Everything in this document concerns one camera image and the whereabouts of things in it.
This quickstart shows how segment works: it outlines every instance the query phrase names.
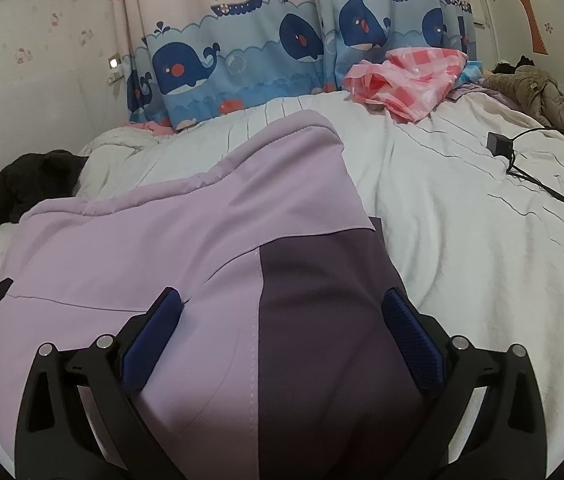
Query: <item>pink fabric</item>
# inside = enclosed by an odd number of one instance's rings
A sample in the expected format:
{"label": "pink fabric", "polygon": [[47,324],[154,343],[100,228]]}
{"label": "pink fabric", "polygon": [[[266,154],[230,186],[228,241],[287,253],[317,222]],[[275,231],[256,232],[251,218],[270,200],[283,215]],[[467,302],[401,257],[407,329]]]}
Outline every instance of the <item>pink fabric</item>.
{"label": "pink fabric", "polygon": [[344,78],[344,88],[362,104],[384,105],[408,121],[419,121],[449,93],[468,56],[447,48],[397,48],[381,65],[363,60]]}
{"label": "pink fabric", "polygon": [[148,123],[130,123],[129,126],[139,128],[140,130],[149,130],[153,133],[153,137],[175,135],[177,133],[171,126],[164,126],[156,121],[149,121]]}

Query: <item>black cable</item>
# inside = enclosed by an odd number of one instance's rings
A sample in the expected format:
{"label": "black cable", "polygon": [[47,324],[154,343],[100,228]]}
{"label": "black cable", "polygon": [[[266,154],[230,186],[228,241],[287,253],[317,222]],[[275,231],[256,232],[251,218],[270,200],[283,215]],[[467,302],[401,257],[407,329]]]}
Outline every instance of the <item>black cable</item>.
{"label": "black cable", "polygon": [[[557,130],[556,128],[533,128],[532,130],[527,130],[526,132],[522,132],[518,136],[515,136],[512,140],[515,141],[516,139],[519,139],[523,135],[529,134],[531,132],[538,132],[541,130],[556,130],[564,134],[564,130]],[[555,189],[548,187],[545,184],[542,184],[542,182],[540,182],[535,177],[532,177],[531,175],[526,173],[526,171],[520,170],[520,168],[518,168],[515,164],[516,164],[516,153],[513,152],[513,157],[509,160],[507,174],[509,174],[510,176],[514,176],[520,180],[526,180],[531,184],[535,184],[536,186],[539,186],[541,189],[545,190],[550,196],[564,203],[564,195],[558,193]]]}

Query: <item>white bedsheet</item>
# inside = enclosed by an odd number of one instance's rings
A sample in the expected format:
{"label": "white bedsheet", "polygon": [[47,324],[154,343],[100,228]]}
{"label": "white bedsheet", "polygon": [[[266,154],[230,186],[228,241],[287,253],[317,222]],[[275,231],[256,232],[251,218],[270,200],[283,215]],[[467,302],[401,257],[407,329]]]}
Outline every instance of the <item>white bedsheet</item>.
{"label": "white bedsheet", "polygon": [[[539,126],[529,117],[484,94],[444,102],[418,124],[369,113],[346,92],[277,99],[126,146],[132,153],[104,154],[116,142],[109,134],[92,156],[111,162],[105,178],[85,183],[88,196],[109,198],[207,171],[271,121],[303,108],[322,113],[343,139],[348,171],[367,213],[382,218],[389,254],[415,306],[478,347],[526,346],[542,393],[552,472],[564,459],[564,205],[506,176],[505,161],[486,149],[489,130],[512,137]],[[564,136],[527,134],[515,147],[519,167],[564,194]],[[480,400],[472,400],[452,457]]]}

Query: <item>metal pin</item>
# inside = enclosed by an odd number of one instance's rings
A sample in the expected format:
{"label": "metal pin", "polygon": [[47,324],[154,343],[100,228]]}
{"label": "metal pin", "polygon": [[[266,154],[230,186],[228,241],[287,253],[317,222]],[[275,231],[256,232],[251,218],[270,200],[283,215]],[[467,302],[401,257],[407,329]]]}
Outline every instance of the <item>metal pin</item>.
{"label": "metal pin", "polygon": [[453,338],[453,346],[458,350],[466,350],[469,348],[469,340],[461,335]]}
{"label": "metal pin", "polygon": [[97,340],[97,346],[100,348],[109,348],[113,344],[113,336],[103,335]]}
{"label": "metal pin", "polygon": [[526,348],[522,345],[513,345],[513,354],[517,355],[518,357],[525,357],[526,356]]}
{"label": "metal pin", "polygon": [[51,352],[52,344],[44,343],[42,346],[40,346],[39,355],[46,357],[47,355],[50,355]]}

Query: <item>wall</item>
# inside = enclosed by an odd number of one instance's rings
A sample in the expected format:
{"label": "wall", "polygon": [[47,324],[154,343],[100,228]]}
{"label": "wall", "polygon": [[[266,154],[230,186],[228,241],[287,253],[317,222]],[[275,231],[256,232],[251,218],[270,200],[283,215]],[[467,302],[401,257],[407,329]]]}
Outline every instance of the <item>wall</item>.
{"label": "wall", "polygon": [[0,0],[0,169],[126,122],[124,82],[107,82],[116,53],[109,0]]}
{"label": "wall", "polygon": [[564,0],[481,1],[487,23],[478,35],[478,57],[486,66],[527,56],[564,90]]}

